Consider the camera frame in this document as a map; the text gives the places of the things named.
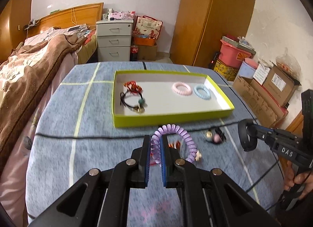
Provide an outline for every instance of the green bead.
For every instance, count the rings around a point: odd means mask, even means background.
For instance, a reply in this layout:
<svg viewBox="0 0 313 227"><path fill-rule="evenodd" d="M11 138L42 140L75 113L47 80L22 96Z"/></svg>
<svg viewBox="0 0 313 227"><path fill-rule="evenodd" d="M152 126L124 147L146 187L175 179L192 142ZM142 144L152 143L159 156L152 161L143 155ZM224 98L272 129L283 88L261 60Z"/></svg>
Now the green bead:
<svg viewBox="0 0 313 227"><path fill-rule="evenodd" d="M139 104L140 106L143 106L143 105L145 104L145 99L139 99L139 100L138 100L138 104Z"/></svg>

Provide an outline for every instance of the pink plastic basket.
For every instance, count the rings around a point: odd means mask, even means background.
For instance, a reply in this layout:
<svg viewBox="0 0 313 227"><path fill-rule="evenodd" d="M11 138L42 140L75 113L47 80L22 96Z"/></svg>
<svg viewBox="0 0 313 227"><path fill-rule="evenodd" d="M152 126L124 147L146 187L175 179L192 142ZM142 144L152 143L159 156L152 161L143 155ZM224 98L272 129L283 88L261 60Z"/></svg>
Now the pink plastic basket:
<svg viewBox="0 0 313 227"><path fill-rule="evenodd" d="M242 61L245 58L250 58L251 53L244 51L242 49L236 48L235 46L221 40L222 47L221 47L221 54L219 59L223 61L224 64L227 66L231 66L234 68L239 68L241 66Z"/></svg>

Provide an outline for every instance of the pink bedsheet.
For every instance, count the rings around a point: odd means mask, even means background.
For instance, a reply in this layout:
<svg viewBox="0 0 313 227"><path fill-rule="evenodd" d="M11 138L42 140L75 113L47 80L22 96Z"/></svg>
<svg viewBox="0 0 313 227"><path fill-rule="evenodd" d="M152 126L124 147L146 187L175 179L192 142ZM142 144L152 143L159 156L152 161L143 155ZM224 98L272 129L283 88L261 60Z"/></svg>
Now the pink bedsheet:
<svg viewBox="0 0 313 227"><path fill-rule="evenodd" d="M51 85L41 99L32 117L24 127L0 178L0 202L17 227L22 227L25 208L26 170L30 151L24 147L24 138L34 139L38 120L51 96L78 62L77 54L67 54Z"/></svg>

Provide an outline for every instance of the yellow box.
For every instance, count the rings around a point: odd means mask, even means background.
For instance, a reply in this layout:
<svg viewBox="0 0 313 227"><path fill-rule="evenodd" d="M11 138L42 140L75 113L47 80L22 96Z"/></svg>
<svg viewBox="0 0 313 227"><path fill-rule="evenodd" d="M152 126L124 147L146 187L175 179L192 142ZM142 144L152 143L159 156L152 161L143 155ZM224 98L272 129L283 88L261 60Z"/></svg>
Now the yellow box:
<svg viewBox="0 0 313 227"><path fill-rule="evenodd" d="M136 81L143 88L142 96L147 107L138 114L120 103L120 92L125 91L123 84ZM203 84L210 90L211 99L204 100L193 94L180 96L172 91L174 82L183 81L192 88ZM130 95L128 104L136 105L137 96ZM212 118L226 117L234 105L206 74L175 71L116 71L113 84L112 113L115 127L142 127L175 124Z"/></svg>
<svg viewBox="0 0 313 227"><path fill-rule="evenodd" d="M225 79L227 79L228 81L233 82L236 78L236 75L237 75L239 69L233 68L231 66L227 66L221 60L217 59L215 66L214 66L214 71L223 75L225 77Z"/></svg>

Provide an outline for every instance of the black hair tie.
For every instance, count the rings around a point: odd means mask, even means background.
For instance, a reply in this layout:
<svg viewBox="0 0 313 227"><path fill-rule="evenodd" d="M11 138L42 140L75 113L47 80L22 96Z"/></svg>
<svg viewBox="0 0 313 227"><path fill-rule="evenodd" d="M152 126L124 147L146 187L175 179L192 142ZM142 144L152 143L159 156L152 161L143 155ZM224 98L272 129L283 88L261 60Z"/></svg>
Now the black hair tie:
<svg viewBox="0 0 313 227"><path fill-rule="evenodd" d="M135 105L135 106L131 106L129 104L127 104L125 102L125 96L128 92L131 92L130 90L127 90L125 93L124 92L121 92L120 93L120 97L121 97L121 103L120 105L124 104L124 106L132 109L133 111L135 112L138 112L138 113L143 113L145 111L143 105L145 104L145 99L143 99L142 97L142 94L140 92L136 92L136 94L138 94L140 96L140 99L138 100L138 104Z"/></svg>

